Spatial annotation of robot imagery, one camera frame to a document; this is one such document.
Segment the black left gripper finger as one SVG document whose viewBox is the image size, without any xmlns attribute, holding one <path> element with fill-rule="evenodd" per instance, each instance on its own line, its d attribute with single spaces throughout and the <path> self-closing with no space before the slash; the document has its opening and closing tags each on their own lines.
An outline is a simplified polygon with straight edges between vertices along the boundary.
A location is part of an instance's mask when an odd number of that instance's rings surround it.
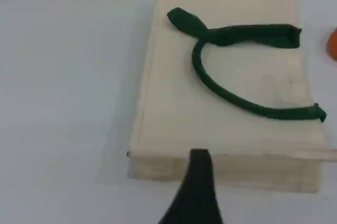
<svg viewBox="0 0 337 224">
<path fill-rule="evenodd" d="M 185 177 L 159 223 L 223 223 L 208 150 L 190 150 Z"/>
</svg>

